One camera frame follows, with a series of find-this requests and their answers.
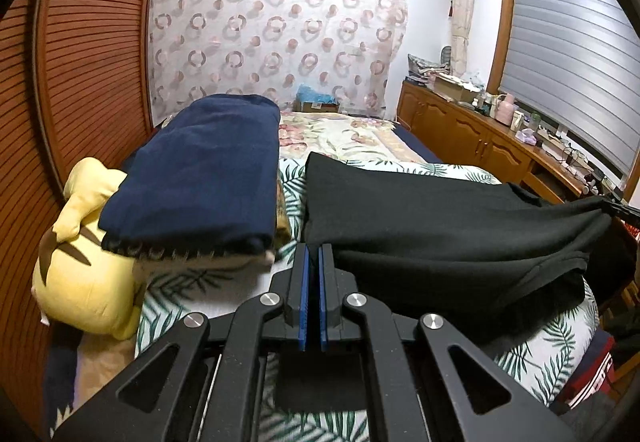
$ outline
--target cardboard box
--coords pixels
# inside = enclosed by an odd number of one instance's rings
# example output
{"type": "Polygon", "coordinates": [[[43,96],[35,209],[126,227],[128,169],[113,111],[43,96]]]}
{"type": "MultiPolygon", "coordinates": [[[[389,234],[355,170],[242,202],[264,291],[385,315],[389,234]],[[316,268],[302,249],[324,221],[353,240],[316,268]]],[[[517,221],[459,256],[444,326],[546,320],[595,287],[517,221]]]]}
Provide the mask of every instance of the cardboard box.
{"type": "Polygon", "coordinates": [[[316,112],[331,112],[336,114],[338,112],[337,104],[325,104],[324,102],[303,102],[299,100],[293,103],[294,112],[305,112],[308,114],[314,114],[316,112]]]}
{"type": "Polygon", "coordinates": [[[441,93],[456,101],[472,102],[478,96],[478,94],[470,92],[463,86],[452,83],[440,76],[436,76],[433,89],[435,92],[441,93]]]}

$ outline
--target bed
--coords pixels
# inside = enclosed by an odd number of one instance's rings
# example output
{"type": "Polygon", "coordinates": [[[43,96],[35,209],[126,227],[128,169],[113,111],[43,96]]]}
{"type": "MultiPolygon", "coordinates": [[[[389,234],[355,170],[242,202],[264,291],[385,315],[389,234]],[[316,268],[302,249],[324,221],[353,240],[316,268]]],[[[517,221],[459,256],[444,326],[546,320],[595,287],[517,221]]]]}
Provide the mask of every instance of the bed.
{"type": "MultiPolygon", "coordinates": [[[[83,339],[78,357],[76,398],[78,407],[133,355],[149,346],[177,320],[191,311],[209,317],[231,313],[239,304],[269,287],[271,276],[292,265],[302,234],[305,211],[305,161],[311,151],[369,170],[407,172],[424,176],[458,178],[498,184],[490,173],[469,166],[432,164],[433,154],[420,148],[410,134],[401,139],[397,125],[379,119],[343,114],[283,113],[280,120],[279,174],[291,241],[278,252],[270,270],[253,266],[233,270],[186,269],[180,273],[156,272],[148,280],[142,316],[135,342],[100,346],[99,340],[83,339]],[[414,149],[407,143],[414,140],[414,149]]],[[[496,363],[542,404],[558,395],[590,344],[598,324],[596,303],[585,283],[583,303],[546,324],[535,336],[495,358],[496,363]]],[[[268,359],[260,417],[261,441],[364,441],[368,440],[365,411],[289,414],[274,403],[278,358],[268,359]]],[[[58,408],[57,422],[69,414],[58,408]]]]}

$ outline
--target patterned fabric wall hanging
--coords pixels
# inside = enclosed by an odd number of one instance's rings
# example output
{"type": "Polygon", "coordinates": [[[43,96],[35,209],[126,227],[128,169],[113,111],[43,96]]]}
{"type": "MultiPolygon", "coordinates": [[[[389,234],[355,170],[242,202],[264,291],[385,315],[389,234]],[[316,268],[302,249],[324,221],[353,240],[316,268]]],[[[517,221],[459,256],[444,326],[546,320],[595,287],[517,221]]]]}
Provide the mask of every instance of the patterned fabric wall hanging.
{"type": "Polygon", "coordinates": [[[151,0],[154,122],[209,94],[262,94],[281,109],[305,83],[351,113],[382,115],[406,0],[151,0]]]}

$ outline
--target gray roller blind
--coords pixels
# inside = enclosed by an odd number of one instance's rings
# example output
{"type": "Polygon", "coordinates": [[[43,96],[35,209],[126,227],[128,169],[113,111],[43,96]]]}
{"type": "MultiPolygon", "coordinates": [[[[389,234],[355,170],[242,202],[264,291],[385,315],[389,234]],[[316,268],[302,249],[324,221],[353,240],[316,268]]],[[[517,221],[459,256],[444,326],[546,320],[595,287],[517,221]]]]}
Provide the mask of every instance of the gray roller blind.
{"type": "Polygon", "coordinates": [[[500,89],[630,171],[640,140],[640,39],[616,0],[515,0],[500,89]]]}

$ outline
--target triangular cutout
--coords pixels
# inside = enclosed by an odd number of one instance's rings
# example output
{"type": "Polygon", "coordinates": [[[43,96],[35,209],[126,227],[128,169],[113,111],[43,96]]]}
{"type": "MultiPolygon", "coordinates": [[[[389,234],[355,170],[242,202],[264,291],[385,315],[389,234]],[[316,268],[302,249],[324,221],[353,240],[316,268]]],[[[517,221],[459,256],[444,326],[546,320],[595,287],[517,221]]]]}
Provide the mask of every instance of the triangular cutout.
{"type": "Polygon", "coordinates": [[[450,346],[449,355],[475,414],[484,415],[511,400],[511,393],[462,348],[450,346]]]}
{"type": "Polygon", "coordinates": [[[140,411],[151,413],[156,408],[179,350],[178,345],[167,346],[118,392],[118,399],[140,411]]]}

